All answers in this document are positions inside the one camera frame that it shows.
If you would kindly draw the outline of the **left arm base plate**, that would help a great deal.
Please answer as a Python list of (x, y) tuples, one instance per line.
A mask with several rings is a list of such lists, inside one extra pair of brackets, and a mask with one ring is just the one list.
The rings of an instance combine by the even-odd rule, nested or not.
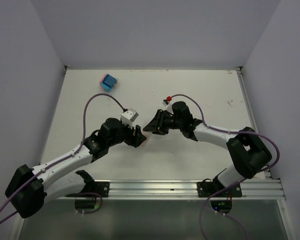
[(110, 191), (110, 182), (108, 181), (94, 181), (87, 183), (82, 193), (97, 193), (102, 198), (107, 198), (109, 196)]

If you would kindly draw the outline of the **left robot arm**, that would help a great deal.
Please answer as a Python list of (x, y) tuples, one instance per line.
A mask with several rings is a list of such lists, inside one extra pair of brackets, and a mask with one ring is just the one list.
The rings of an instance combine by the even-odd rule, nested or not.
[(139, 125), (130, 127), (116, 118), (108, 118), (100, 129), (68, 153), (45, 164), (18, 167), (5, 195), (23, 219), (33, 216), (45, 203), (59, 197), (97, 198), (99, 194), (93, 177), (81, 167), (104, 157), (115, 145), (125, 143), (138, 148), (146, 140)]

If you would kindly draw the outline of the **beige cube socket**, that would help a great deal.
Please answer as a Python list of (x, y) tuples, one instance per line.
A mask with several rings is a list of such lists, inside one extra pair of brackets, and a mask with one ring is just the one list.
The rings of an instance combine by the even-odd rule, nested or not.
[(144, 133), (143, 135), (145, 137), (145, 140), (141, 143), (142, 147), (144, 147), (148, 143), (148, 141), (150, 139), (150, 136), (148, 134)]

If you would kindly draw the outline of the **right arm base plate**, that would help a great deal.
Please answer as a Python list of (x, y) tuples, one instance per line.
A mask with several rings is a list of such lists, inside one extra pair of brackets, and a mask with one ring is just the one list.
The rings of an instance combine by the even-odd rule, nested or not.
[(212, 194), (222, 191), (216, 197), (218, 198), (240, 198), (243, 196), (240, 184), (233, 186), (230, 189), (224, 190), (224, 186), (216, 179), (206, 178), (196, 183), (197, 194), (199, 198), (207, 198)]

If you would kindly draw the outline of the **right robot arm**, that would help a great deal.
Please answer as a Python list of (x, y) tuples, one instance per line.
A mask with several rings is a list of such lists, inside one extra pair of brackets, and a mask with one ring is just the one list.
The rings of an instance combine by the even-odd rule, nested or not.
[(172, 112), (157, 110), (154, 118), (143, 128), (143, 131), (155, 135), (166, 135), (169, 130), (179, 130), (187, 139), (228, 150), (232, 165), (212, 181), (202, 181), (202, 188), (210, 195), (225, 196), (231, 185), (242, 179), (252, 179), (272, 159), (272, 154), (252, 128), (245, 127), (239, 134), (211, 129), (194, 118), (183, 101), (173, 103)]

